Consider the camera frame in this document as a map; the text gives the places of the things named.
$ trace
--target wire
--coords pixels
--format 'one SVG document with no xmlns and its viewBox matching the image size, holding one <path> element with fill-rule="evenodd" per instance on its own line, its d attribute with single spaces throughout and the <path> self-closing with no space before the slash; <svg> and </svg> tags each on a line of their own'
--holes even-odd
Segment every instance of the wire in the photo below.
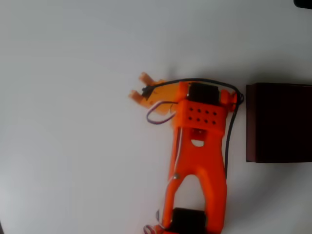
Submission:
<svg viewBox="0 0 312 234">
<path fill-rule="evenodd" d="M 220 86 L 224 86 L 224 87 L 228 87 L 230 89 L 233 89 L 236 92 L 236 94 L 237 94 L 237 104 L 235 105 L 235 109 L 234 109 L 233 114 L 232 114 L 232 118 L 231 118 L 229 129 L 228 129 L 228 134 L 227 134 L 227 138 L 226 138 L 226 143 L 225 143 L 224 169 L 225 169 L 225 177 L 227 177 L 227 175 L 228 175 L 228 159 L 229 159 L 230 137 L 231 137 L 231 133 L 232 133 L 232 129 L 233 129 L 233 125 L 234 125 L 234 121 L 235 121 L 235 118 L 236 118 L 236 115 L 237 115 L 238 108 L 239 108 L 240 104 L 242 104 L 244 102 L 244 95 L 235 86 L 233 86 L 231 84 L 223 83 L 223 82 L 216 81 L 216 80 L 213 80 L 213 79 L 205 79 L 205 78 L 176 79 L 176 80 L 171 80 L 171 81 L 163 82 L 163 83 L 156 84 L 156 85 L 148 85 L 148 86 L 146 86 L 145 88 L 142 89 L 143 90 L 142 95 L 144 97 L 149 96 L 149 94 L 151 94 L 152 91 L 155 88 L 157 88 L 157 87 L 165 86 L 165 85 L 169 85 L 169 84 L 175 84 L 175 83 L 179 83 L 181 81 L 183 81 L 183 82 L 197 81 L 197 82 L 205 82 L 205 83 L 216 84 L 216 85 L 220 85 Z M 163 101 L 163 102 L 160 102 L 160 104 L 158 106 L 160 106 L 161 104 L 165 104 L 165 103 L 173 103 L 173 102 Z M 165 122 L 169 121 L 170 119 L 172 119 L 174 117 L 175 113 L 172 114 L 168 119 L 165 119 L 163 121 L 158 121 L 157 122 L 157 121 L 150 120 L 148 118 L 149 114 L 151 112 L 153 112 L 157 107 L 153 106 L 149 110 L 149 112 L 148 112 L 148 114 L 146 116 L 147 121 L 149 121 L 150 123 L 152 123 L 152 124 L 162 124 L 162 123 L 165 123 Z"/>
<path fill-rule="evenodd" d="M 147 121 L 148 121 L 149 123 L 151 123 L 151 124 L 163 124 L 163 123 L 165 123 L 165 122 L 171 120 L 171 119 L 176 115 L 176 113 L 173 112 L 173 113 L 170 114 L 170 116 L 169 116 L 168 118 L 166 118 L 166 119 L 164 119 L 164 120 L 161 120 L 161 121 L 151 120 L 151 119 L 149 118 L 150 114 L 151 114 L 154 110 L 156 110 L 156 109 L 157 109 L 160 105 L 162 105 L 162 104 L 172 104 L 172 105 L 173 105 L 173 104 L 177 104 L 177 102 L 173 102 L 173 101 L 158 101 L 158 102 L 156 102 L 156 103 L 149 109 L 149 111 L 147 112 L 146 119 L 147 119 Z"/>
<path fill-rule="evenodd" d="M 183 137 L 183 128 L 179 129 L 179 133 L 178 133 L 179 139 L 178 139 L 178 145 L 177 145 L 177 153 L 175 156 L 175 167 L 174 167 L 174 173 L 173 175 L 176 174 L 176 167 L 177 164 L 179 163 L 179 159 L 180 159 L 180 154 L 181 154 L 181 146 L 182 146 L 182 137 Z"/>
<path fill-rule="evenodd" d="M 144 234 L 156 234 L 157 233 L 155 228 L 153 228 L 151 225 L 144 226 L 143 232 Z"/>
<path fill-rule="evenodd" d="M 172 114 L 172 106 L 173 106 L 174 104 L 171 104 L 171 106 L 170 106 L 170 109 L 169 109 L 169 112 L 170 112 L 170 114 Z"/>
</svg>

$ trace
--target white background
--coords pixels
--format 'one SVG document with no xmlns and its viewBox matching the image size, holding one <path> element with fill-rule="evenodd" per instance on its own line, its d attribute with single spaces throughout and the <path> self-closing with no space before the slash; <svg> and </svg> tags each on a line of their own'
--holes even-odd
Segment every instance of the white background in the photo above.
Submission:
<svg viewBox="0 0 312 234">
<path fill-rule="evenodd" d="M 292 0 L 1 1 L 6 234 L 138 234 L 156 223 L 172 130 L 127 98 L 142 71 L 205 73 L 244 92 L 257 80 L 310 83 L 312 10 Z M 312 165 L 246 163 L 245 114 L 242 105 L 223 233 L 310 233 Z M 177 203 L 202 207 L 194 178 Z"/>
</svg>

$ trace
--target black wire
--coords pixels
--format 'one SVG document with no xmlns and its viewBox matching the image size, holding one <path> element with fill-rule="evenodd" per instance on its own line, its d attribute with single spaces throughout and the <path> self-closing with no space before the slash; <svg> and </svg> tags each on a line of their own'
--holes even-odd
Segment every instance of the black wire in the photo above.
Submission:
<svg viewBox="0 0 312 234">
<path fill-rule="evenodd" d="M 239 108 L 240 104 L 242 104 L 244 102 L 244 95 L 235 86 L 233 86 L 231 84 L 223 83 L 223 82 L 216 81 L 213 79 L 204 79 L 204 78 L 176 79 L 176 80 L 171 80 L 171 81 L 163 82 L 163 83 L 156 84 L 156 85 L 148 85 L 142 89 L 143 90 L 142 95 L 144 96 L 144 95 L 151 94 L 152 91 L 157 87 L 165 86 L 165 85 L 169 85 L 169 84 L 174 84 L 174 83 L 179 83 L 181 81 L 183 81 L 183 82 L 198 81 L 198 82 L 206 82 L 206 83 L 221 85 L 221 86 L 233 89 L 237 94 L 237 104 L 236 104 L 235 109 L 234 109 L 233 114 L 232 114 L 232 118 L 231 118 L 229 129 L 228 129 L 228 134 L 226 137 L 226 143 L 225 143 L 224 169 L 225 169 L 225 177 L 227 177 L 227 175 L 228 175 L 229 145 L 230 145 L 231 132 L 233 129 L 233 125 L 234 125 L 234 121 L 236 118 L 238 108 Z"/>
</svg>

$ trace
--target dark red box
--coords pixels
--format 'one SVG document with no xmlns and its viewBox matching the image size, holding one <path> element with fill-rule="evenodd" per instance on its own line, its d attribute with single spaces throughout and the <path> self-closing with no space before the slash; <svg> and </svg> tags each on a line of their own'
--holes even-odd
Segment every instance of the dark red box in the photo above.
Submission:
<svg viewBox="0 0 312 234">
<path fill-rule="evenodd" d="M 246 161 L 312 162 L 312 85 L 247 85 L 246 105 Z"/>
</svg>

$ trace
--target orange plastic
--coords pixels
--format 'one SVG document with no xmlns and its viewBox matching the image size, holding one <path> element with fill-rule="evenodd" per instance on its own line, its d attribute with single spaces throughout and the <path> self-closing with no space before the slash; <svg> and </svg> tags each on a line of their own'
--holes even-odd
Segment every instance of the orange plastic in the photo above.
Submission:
<svg viewBox="0 0 312 234">
<path fill-rule="evenodd" d="M 155 85 L 165 82 L 164 80 L 160 80 L 155 82 L 148 74 L 143 72 L 139 79 L 146 85 Z M 174 101 L 176 97 L 176 92 L 178 90 L 177 84 L 169 84 L 165 86 L 157 87 L 153 90 L 152 94 L 148 99 L 144 98 L 141 94 L 139 94 L 136 90 L 132 90 L 129 94 L 129 97 L 133 99 L 138 104 L 144 106 L 145 108 L 150 108 L 158 101 Z M 165 115 L 170 111 L 170 105 L 160 105 L 155 111 L 158 114 Z"/>
<path fill-rule="evenodd" d="M 172 121 L 173 150 L 160 223 L 165 229 L 169 228 L 175 193 L 186 176 L 195 175 L 206 200 L 206 230 L 208 233 L 220 234 L 224 225 L 227 197 L 222 139 L 228 112 L 232 111 L 237 97 L 236 94 L 222 90 L 220 106 L 192 102 L 187 100 L 188 87 L 189 82 L 180 82 L 175 89 L 175 97 L 172 98 L 178 105 Z M 201 141 L 203 145 L 195 146 L 193 140 Z M 159 225 L 155 226 L 155 230 L 158 234 L 170 234 L 164 232 Z"/>
</svg>

